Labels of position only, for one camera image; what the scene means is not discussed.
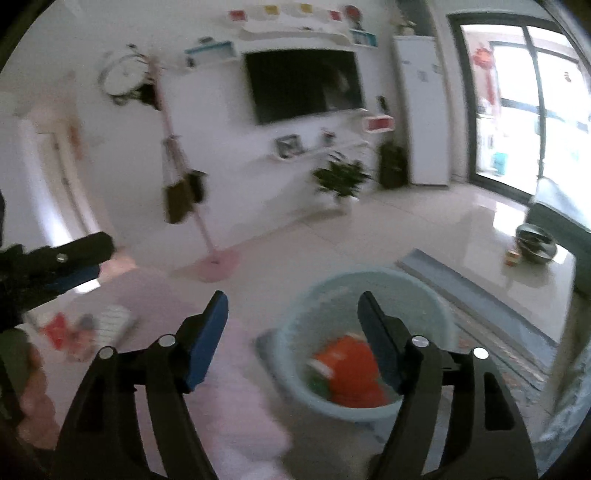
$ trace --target metal screw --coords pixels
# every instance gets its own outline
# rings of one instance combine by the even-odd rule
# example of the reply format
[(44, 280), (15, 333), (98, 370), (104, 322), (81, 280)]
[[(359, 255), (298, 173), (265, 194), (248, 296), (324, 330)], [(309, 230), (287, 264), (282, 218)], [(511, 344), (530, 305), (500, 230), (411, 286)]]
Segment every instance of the metal screw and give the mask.
[(174, 335), (170, 334), (164, 335), (158, 339), (158, 344), (163, 347), (173, 346), (175, 343), (177, 343), (177, 339)]
[(99, 357), (103, 360), (107, 360), (113, 356), (114, 350), (110, 346), (106, 346), (100, 349)]
[(480, 360), (486, 360), (488, 358), (488, 352), (482, 347), (476, 347), (473, 351), (474, 356)]
[(427, 340), (425, 337), (421, 335), (413, 337), (412, 342), (414, 346), (417, 346), (419, 348), (425, 348), (426, 346), (429, 346), (429, 340)]

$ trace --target potted plant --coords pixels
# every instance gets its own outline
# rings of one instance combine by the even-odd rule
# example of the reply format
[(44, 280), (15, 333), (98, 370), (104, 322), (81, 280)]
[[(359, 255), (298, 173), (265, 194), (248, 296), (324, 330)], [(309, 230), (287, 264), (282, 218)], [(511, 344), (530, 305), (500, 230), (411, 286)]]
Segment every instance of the potted plant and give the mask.
[(333, 192), (341, 209), (350, 212), (361, 185), (371, 177), (364, 172), (359, 160), (349, 162), (340, 152), (329, 154), (329, 157), (329, 165), (326, 168), (317, 168), (312, 175), (321, 192)]

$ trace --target black speaker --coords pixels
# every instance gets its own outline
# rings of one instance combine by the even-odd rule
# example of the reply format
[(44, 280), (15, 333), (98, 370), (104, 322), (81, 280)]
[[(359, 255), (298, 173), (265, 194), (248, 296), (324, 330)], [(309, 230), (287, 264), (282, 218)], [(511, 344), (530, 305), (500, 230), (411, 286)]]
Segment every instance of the black speaker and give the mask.
[(392, 142), (379, 148), (378, 182), (385, 189), (396, 189), (408, 183), (407, 155)]

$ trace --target blue gripper pad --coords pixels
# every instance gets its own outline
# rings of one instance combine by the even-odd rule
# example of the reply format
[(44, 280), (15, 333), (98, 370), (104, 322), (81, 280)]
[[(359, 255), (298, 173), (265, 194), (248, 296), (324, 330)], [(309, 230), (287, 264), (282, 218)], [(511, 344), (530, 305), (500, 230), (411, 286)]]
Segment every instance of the blue gripper pad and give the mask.
[(189, 354), (189, 370), (184, 382), (193, 391), (203, 380), (228, 320), (228, 297), (213, 294), (203, 313), (188, 317), (177, 332), (177, 340)]

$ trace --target green plant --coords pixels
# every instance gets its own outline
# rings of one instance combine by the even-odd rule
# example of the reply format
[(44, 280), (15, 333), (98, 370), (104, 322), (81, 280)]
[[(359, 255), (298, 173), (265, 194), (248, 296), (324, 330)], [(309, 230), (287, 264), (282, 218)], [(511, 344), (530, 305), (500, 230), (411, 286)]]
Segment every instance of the green plant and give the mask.
[(348, 162), (346, 157), (335, 152), (326, 168), (317, 168), (312, 175), (321, 192), (334, 192), (337, 197), (355, 196), (364, 182), (371, 177), (364, 172), (359, 160)]

